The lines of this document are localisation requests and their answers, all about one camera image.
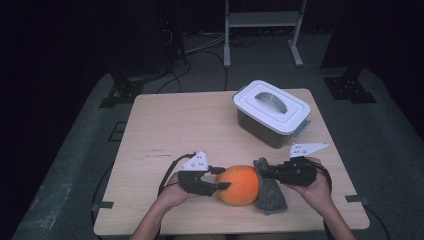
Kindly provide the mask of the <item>grey storage box with lid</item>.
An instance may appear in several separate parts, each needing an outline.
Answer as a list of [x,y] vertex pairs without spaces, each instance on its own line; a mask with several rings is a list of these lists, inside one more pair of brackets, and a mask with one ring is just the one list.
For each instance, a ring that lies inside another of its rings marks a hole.
[[233,95],[235,107],[280,135],[293,134],[308,118],[303,100],[263,80],[254,80]]

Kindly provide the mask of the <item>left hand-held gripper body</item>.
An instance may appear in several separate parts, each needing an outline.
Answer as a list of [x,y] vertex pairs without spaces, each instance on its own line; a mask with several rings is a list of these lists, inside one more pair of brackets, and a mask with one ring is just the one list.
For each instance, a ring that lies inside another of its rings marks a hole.
[[201,151],[180,167],[178,172],[179,186],[191,194],[212,196],[217,189],[216,185],[202,180],[202,177],[209,171],[206,153]]

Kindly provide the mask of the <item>person's left hand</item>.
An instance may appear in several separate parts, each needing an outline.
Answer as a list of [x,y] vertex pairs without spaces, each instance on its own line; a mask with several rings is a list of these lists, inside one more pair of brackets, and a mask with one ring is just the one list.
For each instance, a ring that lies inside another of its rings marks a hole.
[[174,173],[167,182],[163,191],[159,194],[156,202],[165,210],[170,210],[173,207],[179,206],[192,195],[187,193],[179,185],[178,174]]

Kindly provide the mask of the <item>person's right hand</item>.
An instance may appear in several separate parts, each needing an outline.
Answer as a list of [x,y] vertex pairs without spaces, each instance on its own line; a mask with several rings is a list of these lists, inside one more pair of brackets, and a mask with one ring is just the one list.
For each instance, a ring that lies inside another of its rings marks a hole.
[[288,188],[296,191],[321,216],[327,214],[328,209],[333,206],[327,179],[320,169],[317,170],[314,182],[309,186],[288,185]]

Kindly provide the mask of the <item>dark equipment cabinet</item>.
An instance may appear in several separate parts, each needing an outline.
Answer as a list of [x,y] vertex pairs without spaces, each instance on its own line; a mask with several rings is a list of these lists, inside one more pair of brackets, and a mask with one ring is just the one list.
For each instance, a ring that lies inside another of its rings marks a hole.
[[172,70],[181,35],[179,0],[115,0],[119,54],[138,73]]

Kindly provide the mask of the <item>orange plush toy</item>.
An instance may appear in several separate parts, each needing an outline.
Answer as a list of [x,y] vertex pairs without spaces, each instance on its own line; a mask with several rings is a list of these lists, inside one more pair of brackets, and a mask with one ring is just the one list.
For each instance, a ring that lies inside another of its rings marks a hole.
[[254,167],[234,165],[215,178],[216,183],[228,182],[226,190],[219,190],[218,197],[226,204],[244,206],[253,203],[259,194],[259,180]]

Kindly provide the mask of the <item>translucent grey storage box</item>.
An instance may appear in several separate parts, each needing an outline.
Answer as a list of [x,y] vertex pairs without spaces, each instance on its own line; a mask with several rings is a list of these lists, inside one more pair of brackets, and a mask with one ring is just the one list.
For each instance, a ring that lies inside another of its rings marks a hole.
[[282,148],[292,137],[297,137],[310,124],[310,121],[306,119],[293,133],[280,134],[254,120],[241,110],[237,111],[237,118],[241,128],[274,149]]

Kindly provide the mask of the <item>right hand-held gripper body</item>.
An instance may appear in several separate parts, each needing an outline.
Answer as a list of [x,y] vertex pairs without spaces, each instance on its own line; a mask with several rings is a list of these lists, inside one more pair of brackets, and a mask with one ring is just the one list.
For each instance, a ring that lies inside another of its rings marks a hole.
[[329,179],[328,170],[321,164],[312,162],[307,155],[320,151],[328,146],[328,143],[293,143],[290,149],[290,160],[283,163],[279,170],[282,184],[294,186],[309,186],[316,178],[317,170],[320,169]]

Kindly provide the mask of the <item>grey felt cloth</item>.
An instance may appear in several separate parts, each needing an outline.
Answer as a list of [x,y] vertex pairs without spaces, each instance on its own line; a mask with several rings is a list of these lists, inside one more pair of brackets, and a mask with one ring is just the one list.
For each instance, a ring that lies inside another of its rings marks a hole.
[[254,202],[255,207],[265,215],[286,211],[287,203],[276,180],[264,178],[260,173],[261,170],[268,169],[268,161],[265,158],[259,158],[253,161],[253,165],[259,181],[258,196]]

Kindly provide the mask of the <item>white metal stand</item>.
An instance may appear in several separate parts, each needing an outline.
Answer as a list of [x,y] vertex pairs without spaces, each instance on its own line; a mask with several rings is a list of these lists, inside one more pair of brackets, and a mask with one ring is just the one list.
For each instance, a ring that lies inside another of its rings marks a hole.
[[236,28],[264,28],[264,27],[293,27],[294,33],[288,40],[288,46],[294,63],[297,67],[304,65],[297,48],[305,9],[308,0],[301,0],[301,5],[297,11],[282,12],[231,12],[230,0],[225,0],[225,20],[224,20],[224,46],[223,65],[231,66],[230,30]]

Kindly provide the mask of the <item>black tape strip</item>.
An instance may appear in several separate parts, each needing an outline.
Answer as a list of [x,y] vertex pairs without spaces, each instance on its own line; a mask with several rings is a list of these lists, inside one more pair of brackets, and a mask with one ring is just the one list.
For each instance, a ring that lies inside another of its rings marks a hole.
[[110,202],[110,201],[102,201],[99,203],[93,203],[92,205],[92,211],[99,211],[101,208],[105,208],[105,209],[112,209],[114,205],[114,202]]
[[369,201],[366,197],[362,197],[360,195],[346,195],[345,199],[348,203],[359,202],[363,205],[368,205]]

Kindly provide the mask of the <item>black stand base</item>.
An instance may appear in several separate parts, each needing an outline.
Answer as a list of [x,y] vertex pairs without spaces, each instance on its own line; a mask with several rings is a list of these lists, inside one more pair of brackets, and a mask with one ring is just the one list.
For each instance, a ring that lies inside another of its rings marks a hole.
[[357,79],[325,77],[324,82],[335,100],[350,100],[353,104],[376,102],[373,95],[366,91]]
[[100,108],[113,108],[117,104],[131,104],[141,94],[144,83],[142,81],[115,81],[109,94],[102,99]]

